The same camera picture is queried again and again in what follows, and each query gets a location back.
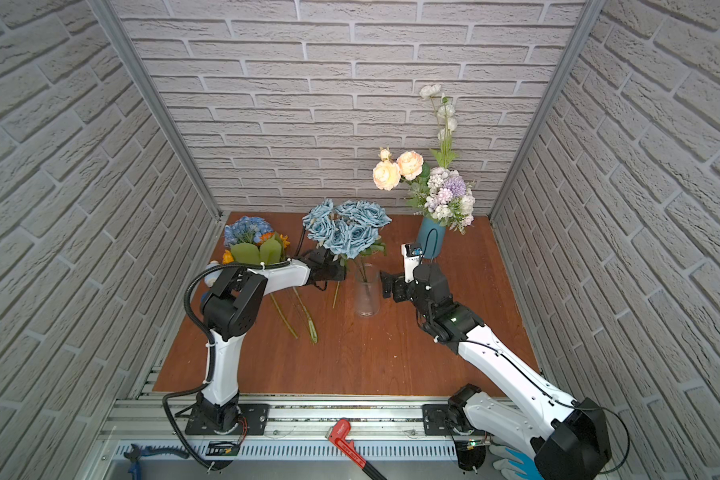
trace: blue vase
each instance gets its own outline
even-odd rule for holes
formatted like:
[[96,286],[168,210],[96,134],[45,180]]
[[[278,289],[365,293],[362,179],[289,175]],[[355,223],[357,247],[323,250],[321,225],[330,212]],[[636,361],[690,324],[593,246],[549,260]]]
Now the blue vase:
[[416,241],[424,250],[424,258],[432,259],[440,255],[443,247],[443,238],[445,238],[445,227],[440,226],[428,216],[422,220],[422,226],[418,229]]

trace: black handle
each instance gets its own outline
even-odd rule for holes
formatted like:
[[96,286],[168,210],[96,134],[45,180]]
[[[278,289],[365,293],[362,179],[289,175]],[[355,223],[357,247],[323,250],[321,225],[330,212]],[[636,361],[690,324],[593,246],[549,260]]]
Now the black handle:
[[387,480],[370,462],[366,462],[362,470],[365,472],[365,475],[369,476],[372,480]]

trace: white brick wall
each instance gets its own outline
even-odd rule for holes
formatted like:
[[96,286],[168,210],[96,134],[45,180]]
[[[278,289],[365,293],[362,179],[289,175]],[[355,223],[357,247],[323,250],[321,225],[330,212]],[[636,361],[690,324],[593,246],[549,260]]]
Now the white brick wall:
[[74,476],[210,222],[89,5],[0,0],[0,478]]
[[[437,128],[417,93],[440,82],[456,97],[456,166],[478,182],[481,214],[582,5],[114,3],[221,207],[304,211],[327,195],[373,195],[409,212],[397,195],[372,192],[369,171],[381,146],[434,161]],[[214,168],[204,168],[211,159]],[[327,170],[336,166],[338,178]]]
[[609,0],[511,187],[544,373],[624,417],[625,477],[720,478],[720,0]]

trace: green leaf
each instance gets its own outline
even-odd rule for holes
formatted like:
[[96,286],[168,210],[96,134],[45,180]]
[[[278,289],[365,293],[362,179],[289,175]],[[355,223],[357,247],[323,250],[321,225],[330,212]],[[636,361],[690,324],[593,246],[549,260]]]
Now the green leaf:
[[264,242],[259,248],[259,255],[261,262],[265,265],[276,264],[280,261],[280,254],[282,253],[282,245],[277,241],[274,236],[270,237],[269,240]]
[[259,265],[259,262],[261,262],[259,249],[254,244],[231,245],[230,253],[235,258],[235,262],[241,264]]

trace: peach rose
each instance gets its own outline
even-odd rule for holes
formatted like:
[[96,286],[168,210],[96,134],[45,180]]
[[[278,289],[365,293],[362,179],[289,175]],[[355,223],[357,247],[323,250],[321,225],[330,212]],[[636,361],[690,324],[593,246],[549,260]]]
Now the peach rose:
[[391,190],[400,183],[400,167],[392,162],[380,161],[373,169],[373,183],[380,190]]
[[389,151],[388,148],[380,148],[379,150],[380,151],[378,152],[378,156],[382,159],[382,161],[392,160],[392,153]]
[[424,157],[417,154],[413,150],[407,151],[398,157],[398,165],[400,165],[400,173],[406,180],[413,180],[422,174],[422,165]]

